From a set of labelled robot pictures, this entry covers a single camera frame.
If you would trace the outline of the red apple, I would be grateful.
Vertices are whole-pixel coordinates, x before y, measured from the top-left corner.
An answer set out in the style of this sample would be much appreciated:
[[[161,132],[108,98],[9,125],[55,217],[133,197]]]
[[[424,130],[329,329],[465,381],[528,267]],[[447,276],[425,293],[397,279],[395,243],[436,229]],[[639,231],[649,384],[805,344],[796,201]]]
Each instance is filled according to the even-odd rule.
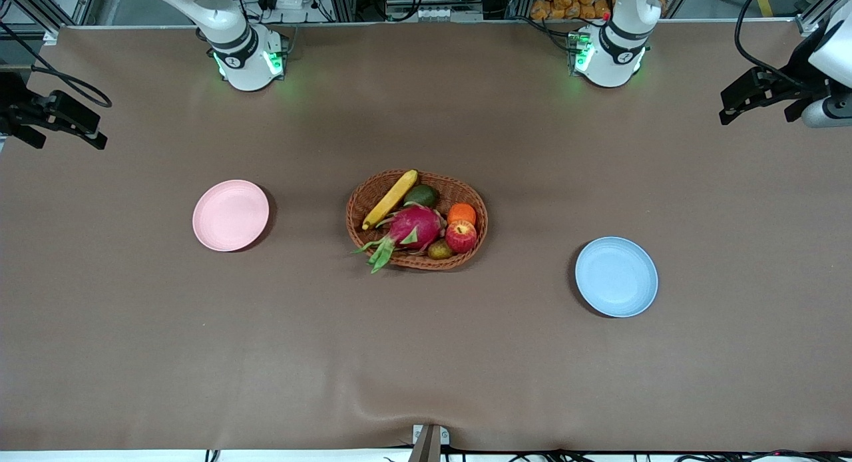
[[[471,252],[477,246],[478,232],[468,220],[454,220],[445,231],[445,243],[457,254]]]

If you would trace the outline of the bag of orange snacks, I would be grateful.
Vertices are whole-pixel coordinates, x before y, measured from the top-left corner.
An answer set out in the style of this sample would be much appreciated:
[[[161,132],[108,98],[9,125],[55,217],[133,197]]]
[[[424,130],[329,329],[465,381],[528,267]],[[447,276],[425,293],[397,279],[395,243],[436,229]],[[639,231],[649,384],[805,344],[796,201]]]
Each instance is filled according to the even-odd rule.
[[[609,20],[616,0],[534,0],[532,20]]]

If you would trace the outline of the green avocado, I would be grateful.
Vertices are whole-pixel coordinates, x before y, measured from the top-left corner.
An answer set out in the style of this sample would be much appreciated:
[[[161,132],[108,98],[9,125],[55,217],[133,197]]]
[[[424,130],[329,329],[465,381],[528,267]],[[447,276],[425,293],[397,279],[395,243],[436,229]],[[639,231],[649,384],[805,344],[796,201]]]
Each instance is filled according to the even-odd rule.
[[[434,208],[439,199],[439,193],[429,185],[416,185],[403,197],[403,205],[419,204]]]

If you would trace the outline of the light blue round plate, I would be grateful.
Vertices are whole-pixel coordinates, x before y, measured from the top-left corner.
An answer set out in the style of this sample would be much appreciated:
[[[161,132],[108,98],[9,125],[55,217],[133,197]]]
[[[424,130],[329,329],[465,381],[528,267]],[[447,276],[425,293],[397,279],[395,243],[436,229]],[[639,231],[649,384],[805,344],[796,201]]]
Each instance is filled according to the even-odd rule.
[[[648,310],[660,285],[658,269],[645,249],[615,236],[585,244],[573,275],[584,301],[611,318],[631,318]]]

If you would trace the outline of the brown table cloth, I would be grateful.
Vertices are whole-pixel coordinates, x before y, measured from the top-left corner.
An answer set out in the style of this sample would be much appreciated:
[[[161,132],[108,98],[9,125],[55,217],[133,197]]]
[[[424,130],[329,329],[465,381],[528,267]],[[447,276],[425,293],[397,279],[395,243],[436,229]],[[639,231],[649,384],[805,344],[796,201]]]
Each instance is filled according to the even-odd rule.
[[[64,29],[46,58],[106,92],[106,149],[0,153],[0,450],[350,449],[447,427],[472,451],[852,451],[852,128],[782,105],[718,121],[727,23],[663,23],[624,88],[520,23],[301,29],[286,79],[218,77],[192,29]],[[384,170],[477,191],[457,269],[345,226]],[[262,235],[197,240],[198,199],[261,186]],[[597,238],[658,269],[593,310]]]

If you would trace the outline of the brown wicker basket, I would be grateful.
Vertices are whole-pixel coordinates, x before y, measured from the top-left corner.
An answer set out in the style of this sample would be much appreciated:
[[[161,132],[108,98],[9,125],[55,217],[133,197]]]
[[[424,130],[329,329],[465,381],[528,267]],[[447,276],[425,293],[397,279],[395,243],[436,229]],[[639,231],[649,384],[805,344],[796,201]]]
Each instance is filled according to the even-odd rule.
[[[361,226],[370,210],[383,198],[386,192],[389,192],[395,186],[397,180],[405,172],[407,171],[401,168],[377,172],[377,174],[372,174],[372,176],[366,178],[364,182],[359,183],[356,189],[353,189],[346,205],[345,226],[347,232],[349,232],[350,240],[356,246],[364,246],[368,242],[379,240],[387,232],[384,228],[363,230]],[[389,259],[389,263],[397,267],[427,271],[443,271],[462,267],[463,264],[475,257],[486,240],[488,234],[486,204],[473,187],[450,176],[419,171],[417,182],[429,185],[436,190],[436,210],[441,214],[447,213],[451,205],[456,203],[466,203],[473,207],[475,213],[477,213],[477,223],[475,223],[477,243],[469,252],[457,254],[444,260],[432,260],[426,254],[395,252]]]

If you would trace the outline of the pink round plate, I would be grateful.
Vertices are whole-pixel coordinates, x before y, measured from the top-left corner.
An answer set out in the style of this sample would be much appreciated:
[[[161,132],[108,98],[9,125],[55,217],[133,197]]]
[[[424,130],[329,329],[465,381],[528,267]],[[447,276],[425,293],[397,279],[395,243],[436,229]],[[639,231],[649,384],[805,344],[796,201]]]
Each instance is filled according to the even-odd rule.
[[[270,204],[264,189],[247,180],[226,180],[210,187],[192,213],[192,230],[214,252],[238,252],[267,228]]]

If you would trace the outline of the pink dragon fruit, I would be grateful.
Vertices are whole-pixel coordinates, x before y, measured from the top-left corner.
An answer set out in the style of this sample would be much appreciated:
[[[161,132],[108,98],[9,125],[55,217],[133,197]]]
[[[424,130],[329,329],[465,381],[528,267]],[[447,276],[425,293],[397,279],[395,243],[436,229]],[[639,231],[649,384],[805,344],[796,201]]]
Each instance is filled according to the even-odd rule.
[[[397,252],[420,254],[430,244],[442,237],[447,221],[436,209],[418,203],[408,203],[402,209],[388,214],[375,225],[385,232],[379,240],[367,242],[353,250],[353,254],[374,252],[367,263],[371,273],[377,273],[391,262]]]

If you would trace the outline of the yellow banana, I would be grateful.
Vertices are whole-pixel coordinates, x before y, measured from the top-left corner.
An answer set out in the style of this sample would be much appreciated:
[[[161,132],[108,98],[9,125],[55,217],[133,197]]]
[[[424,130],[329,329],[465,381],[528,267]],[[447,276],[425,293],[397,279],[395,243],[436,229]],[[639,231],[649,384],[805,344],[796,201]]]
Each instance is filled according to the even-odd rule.
[[[365,219],[361,223],[360,228],[364,231],[371,230],[378,226],[380,222],[386,219],[387,215],[399,205],[399,201],[414,187],[418,181],[418,171],[408,170],[389,190],[381,197],[380,201],[374,205]]]

